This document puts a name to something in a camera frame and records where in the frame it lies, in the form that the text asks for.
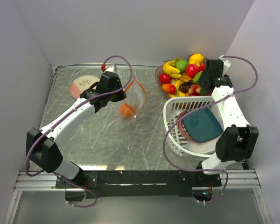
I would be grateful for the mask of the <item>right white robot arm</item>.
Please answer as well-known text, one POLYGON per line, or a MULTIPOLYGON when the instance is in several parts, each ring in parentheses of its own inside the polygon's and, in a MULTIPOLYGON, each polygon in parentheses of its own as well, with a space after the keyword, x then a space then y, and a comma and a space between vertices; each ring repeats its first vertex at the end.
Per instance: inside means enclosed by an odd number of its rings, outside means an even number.
POLYGON ((211 175, 218 174, 227 166, 251 158, 259 135, 257 127, 251 126, 243 115, 227 71, 231 66, 230 56, 207 60, 206 67, 197 83, 211 92, 213 106, 217 109, 223 125, 223 133, 215 145, 215 152, 201 164, 195 181, 205 186, 211 175))

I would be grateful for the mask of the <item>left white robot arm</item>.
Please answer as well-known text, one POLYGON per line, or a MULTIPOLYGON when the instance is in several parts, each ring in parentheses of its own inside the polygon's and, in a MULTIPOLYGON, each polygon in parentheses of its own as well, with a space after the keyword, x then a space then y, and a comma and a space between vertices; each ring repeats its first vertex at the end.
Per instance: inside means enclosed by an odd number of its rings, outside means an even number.
POLYGON ((62 175, 72 187, 79 187, 84 180, 81 168, 65 159, 59 146, 84 120, 109 102, 118 102, 125 98, 119 76, 105 71, 100 80, 83 91, 76 102, 57 119, 39 130, 31 128, 28 131, 25 165, 32 161, 43 171, 62 175))

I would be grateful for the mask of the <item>clear orange zip top bag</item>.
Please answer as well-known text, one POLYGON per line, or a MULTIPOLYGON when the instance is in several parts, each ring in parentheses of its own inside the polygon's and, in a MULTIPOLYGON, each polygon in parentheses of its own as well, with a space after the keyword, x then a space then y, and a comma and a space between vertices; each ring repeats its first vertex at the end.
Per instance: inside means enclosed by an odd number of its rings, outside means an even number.
POLYGON ((126 98, 123 101, 116 103, 116 119, 115 129, 121 130, 133 123, 137 117, 140 116, 140 112, 144 107, 147 100, 147 93, 144 86, 136 79, 133 78, 130 84, 124 89, 126 98), (121 105, 127 104, 133 108, 133 115, 129 118, 121 117, 119 109, 121 105))

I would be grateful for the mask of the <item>orange fruit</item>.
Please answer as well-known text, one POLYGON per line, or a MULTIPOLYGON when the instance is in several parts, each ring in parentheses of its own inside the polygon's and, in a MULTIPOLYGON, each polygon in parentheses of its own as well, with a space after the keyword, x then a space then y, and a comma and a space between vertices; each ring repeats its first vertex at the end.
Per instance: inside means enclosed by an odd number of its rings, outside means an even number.
POLYGON ((123 104, 119 109, 119 113, 123 118, 129 118, 133 115, 133 108, 130 105, 123 104))

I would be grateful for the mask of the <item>lychee cluster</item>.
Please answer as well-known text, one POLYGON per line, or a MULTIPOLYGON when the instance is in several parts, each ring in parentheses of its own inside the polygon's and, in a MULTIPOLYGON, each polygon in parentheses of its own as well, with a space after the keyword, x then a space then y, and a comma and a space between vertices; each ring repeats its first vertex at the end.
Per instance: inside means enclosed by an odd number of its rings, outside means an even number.
POLYGON ((197 84, 191 85, 185 96, 201 96, 201 86, 197 84))

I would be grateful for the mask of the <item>tan ginger root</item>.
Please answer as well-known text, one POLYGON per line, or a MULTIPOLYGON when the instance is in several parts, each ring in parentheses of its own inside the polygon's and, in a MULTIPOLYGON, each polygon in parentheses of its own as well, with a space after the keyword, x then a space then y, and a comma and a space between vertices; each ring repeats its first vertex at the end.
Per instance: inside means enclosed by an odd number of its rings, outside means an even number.
POLYGON ((188 75, 186 75, 185 73, 182 74, 181 78, 180 78, 182 81, 184 82, 190 82, 192 81, 192 78, 189 77, 188 75))

